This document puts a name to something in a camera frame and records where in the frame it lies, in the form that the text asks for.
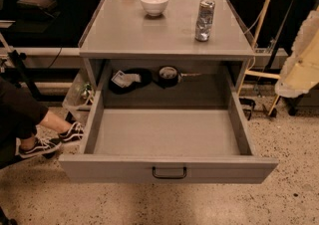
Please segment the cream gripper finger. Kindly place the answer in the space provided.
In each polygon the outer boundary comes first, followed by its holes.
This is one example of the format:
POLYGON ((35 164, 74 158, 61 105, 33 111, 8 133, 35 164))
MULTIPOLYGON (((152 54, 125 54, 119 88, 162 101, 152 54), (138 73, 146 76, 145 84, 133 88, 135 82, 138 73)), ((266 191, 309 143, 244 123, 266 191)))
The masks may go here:
POLYGON ((275 84, 275 93, 284 98, 307 94, 319 83, 318 11, 312 10, 303 21, 291 50, 275 84))

